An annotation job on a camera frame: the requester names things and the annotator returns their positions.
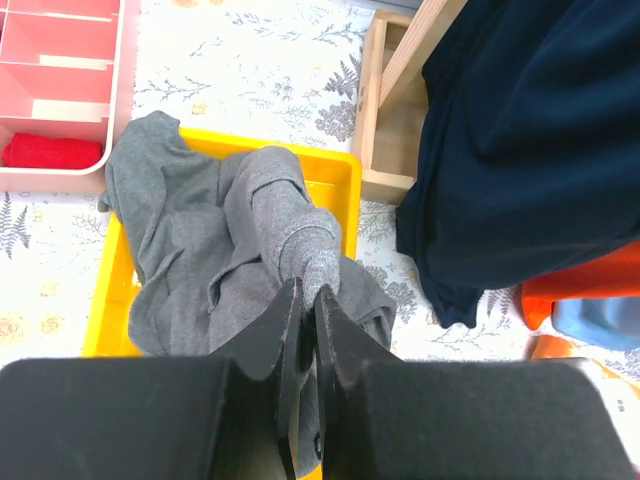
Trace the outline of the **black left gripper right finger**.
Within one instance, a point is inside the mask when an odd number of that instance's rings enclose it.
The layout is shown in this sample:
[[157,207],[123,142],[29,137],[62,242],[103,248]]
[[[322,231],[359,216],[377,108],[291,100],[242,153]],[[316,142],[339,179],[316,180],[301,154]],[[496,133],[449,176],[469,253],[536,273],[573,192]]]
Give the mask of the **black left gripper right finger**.
[[405,362],[315,300],[327,479],[630,479],[589,378],[557,360]]

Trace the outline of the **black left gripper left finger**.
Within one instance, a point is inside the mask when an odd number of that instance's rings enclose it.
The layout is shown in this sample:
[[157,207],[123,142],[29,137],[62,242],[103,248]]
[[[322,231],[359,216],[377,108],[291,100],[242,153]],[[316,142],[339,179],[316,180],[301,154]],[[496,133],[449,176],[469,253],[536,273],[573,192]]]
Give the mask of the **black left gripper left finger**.
[[292,479],[299,281],[206,356],[29,359],[1,371],[5,479]]

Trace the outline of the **grey shorts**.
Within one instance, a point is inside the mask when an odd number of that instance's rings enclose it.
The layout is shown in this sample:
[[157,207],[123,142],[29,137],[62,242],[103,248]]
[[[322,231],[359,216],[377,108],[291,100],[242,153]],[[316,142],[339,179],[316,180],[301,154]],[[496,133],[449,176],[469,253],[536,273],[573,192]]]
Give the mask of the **grey shorts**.
[[127,235],[141,288],[128,333],[144,357],[206,356],[299,281],[295,477],[322,467],[315,300],[323,287],[387,350],[395,302],[342,252],[338,221],[314,205],[298,157],[262,147],[223,160],[190,148],[160,111],[125,128],[102,202]]

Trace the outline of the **orange white folded shorts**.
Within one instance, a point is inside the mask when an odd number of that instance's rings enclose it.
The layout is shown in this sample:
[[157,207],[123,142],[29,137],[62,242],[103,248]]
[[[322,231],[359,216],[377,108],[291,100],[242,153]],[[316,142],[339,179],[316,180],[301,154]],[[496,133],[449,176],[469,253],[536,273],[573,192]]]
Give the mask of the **orange white folded shorts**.
[[598,372],[598,376],[603,379],[620,380],[629,384],[634,390],[639,390],[639,383],[630,377],[611,369],[604,363],[587,355],[583,348],[578,347],[570,340],[562,337],[542,334],[538,336],[530,348],[529,360],[578,360],[583,366],[587,366],[591,371]]

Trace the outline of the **light blue shorts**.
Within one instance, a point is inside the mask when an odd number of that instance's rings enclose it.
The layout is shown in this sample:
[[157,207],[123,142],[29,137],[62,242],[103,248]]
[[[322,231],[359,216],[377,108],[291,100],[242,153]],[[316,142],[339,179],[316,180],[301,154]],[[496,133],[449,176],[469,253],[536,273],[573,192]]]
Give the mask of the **light blue shorts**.
[[639,347],[639,298],[566,299],[555,303],[551,323],[560,333],[615,351]]

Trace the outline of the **red orange shorts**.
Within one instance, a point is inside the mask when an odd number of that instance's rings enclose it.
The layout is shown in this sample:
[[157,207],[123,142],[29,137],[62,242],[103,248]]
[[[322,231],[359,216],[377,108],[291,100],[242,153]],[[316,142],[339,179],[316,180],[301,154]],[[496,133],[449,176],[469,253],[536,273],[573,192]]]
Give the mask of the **red orange shorts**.
[[521,307],[525,324],[536,330],[560,300],[638,296],[639,242],[634,242],[588,263],[526,281]]

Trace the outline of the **navy blue shorts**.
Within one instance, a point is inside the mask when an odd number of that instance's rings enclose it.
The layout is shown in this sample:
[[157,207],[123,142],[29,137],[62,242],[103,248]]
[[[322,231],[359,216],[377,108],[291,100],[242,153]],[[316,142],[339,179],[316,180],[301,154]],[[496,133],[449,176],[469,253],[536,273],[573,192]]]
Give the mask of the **navy blue shorts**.
[[639,237],[639,5],[470,1],[426,61],[397,248],[439,323]]

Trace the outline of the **yellow plastic tray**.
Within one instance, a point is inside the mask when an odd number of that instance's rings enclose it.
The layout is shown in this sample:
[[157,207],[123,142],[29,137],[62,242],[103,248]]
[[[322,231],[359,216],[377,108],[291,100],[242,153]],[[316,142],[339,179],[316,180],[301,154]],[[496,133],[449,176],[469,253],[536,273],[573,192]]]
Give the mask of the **yellow plastic tray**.
[[[227,156],[256,150],[270,143],[205,130],[182,128],[180,134],[192,149],[208,156]],[[315,205],[329,209],[342,227],[343,253],[354,258],[357,219],[360,210],[361,166],[351,154],[287,144],[300,160],[307,190]],[[82,349],[84,357],[138,357],[140,351],[127,333],[131,304],[139,292],[134,264],[124,228],[119,220],[109,222],[97,285]],[[123,447],[115,439],[99,457],[100,479],[158,479],[152,464]]]

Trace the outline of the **wooden clothes rack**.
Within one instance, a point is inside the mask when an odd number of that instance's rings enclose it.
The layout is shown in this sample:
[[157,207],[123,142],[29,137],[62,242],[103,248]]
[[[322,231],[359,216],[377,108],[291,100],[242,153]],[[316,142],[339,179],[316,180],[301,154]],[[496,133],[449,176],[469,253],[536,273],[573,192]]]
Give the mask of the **wooden clothes rack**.
[[424,1],[413,17],[378,9],[364,42],[351,151],[362,196],[399,204],[417,178],[428,97],[421,70],[464,0]]

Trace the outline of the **red folded cloth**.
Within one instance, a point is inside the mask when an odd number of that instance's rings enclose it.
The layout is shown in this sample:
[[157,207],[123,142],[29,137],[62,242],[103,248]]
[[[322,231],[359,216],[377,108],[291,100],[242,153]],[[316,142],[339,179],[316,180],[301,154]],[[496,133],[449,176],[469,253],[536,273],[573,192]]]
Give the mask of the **red folded cloth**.
[[3,149],[4,167],[83,170],[102,158],[99,142],[16,133]]

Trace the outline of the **pink divided organizer box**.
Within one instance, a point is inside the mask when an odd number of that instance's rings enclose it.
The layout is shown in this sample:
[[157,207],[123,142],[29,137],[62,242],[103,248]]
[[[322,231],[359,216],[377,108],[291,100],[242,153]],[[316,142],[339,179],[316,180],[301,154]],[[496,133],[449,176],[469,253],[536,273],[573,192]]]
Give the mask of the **pink divided organizer box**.
[[96,142],[83,168],[2,166],[4,191],[98,194],[131,118],[138,1],[1,4],[1,144],[20,134]]

